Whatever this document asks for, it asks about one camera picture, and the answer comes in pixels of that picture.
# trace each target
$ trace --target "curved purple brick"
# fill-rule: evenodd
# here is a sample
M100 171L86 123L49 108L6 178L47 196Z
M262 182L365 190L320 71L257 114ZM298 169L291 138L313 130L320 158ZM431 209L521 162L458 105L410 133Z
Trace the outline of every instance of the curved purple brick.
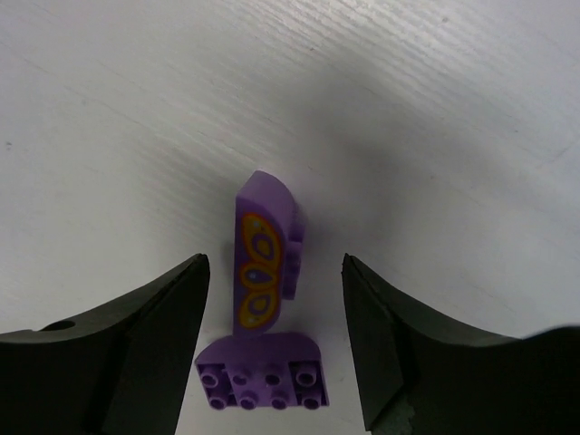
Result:
M272 229L277 242L265 232L256 232L247 243L244 237L244 216L258 216L266 227ZM305 235L305 220L292 193L276 177L263 171L256 171L240 189L236 196L236 242L234 271L234 326L233 335L237 337L255 337L269 330L280 315L282 299L294 299L296 284L300 275L302 241ZM280 248L280 263L276 270L270 266L275 262L277 243ZM260 267L254 266L242 270L248 264L254 264L249 249L264 261ZM242 282L242 273L248 285L260 285L270 280L272 274L277 279L268 295L259 300L245 301L257 290L248 288Z
M195 364L200 379L209 372L222 373L216 387L202 382L214 409L223 409L226 401L226 407L247 410L315 410L329 404L320 350L301 333L267 333L246 340L228 336L210 344Z

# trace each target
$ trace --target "lego brick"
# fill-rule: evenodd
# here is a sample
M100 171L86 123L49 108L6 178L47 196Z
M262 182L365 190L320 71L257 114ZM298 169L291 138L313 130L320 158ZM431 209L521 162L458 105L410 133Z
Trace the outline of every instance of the lego brick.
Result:
M236 196L233 335L253 337L276 323L294 299L305 221L276 177L256 171Z
M320 350L300 333L224 337L198 356L196 367L215 410L328 406Z

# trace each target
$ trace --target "purple lego piece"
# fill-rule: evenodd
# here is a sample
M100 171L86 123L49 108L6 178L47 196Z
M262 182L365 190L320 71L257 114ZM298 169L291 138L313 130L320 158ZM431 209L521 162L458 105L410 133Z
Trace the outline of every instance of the purple lego piece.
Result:
M288 188L256 171L236 196L234 327L255 337L276 323L282 299L294 299L305 221Z
M224 337L199 354L196 366L215 410L328 406L320 350L301 333Z

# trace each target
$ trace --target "white table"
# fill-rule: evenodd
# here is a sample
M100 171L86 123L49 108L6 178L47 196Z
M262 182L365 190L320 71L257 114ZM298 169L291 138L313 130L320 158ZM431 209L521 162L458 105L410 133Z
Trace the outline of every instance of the white table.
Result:
M210 411L192 375L178 434L363 434L343 253L498 333L580 322L579 117L576 0L3 0L0 332L204 252L198 351L228 334L266 169L309 220L276 330L320 344L331 407Z

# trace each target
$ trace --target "black plastic part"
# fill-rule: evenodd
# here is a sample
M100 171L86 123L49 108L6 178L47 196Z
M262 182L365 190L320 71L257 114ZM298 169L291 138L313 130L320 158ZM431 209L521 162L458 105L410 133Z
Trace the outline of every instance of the black plastic part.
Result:
M175 433L208 284L197 255L42 331L0 334L0 433Z
M519 340L458 322L352 256L346 318L374 435L580 433L580 327Z

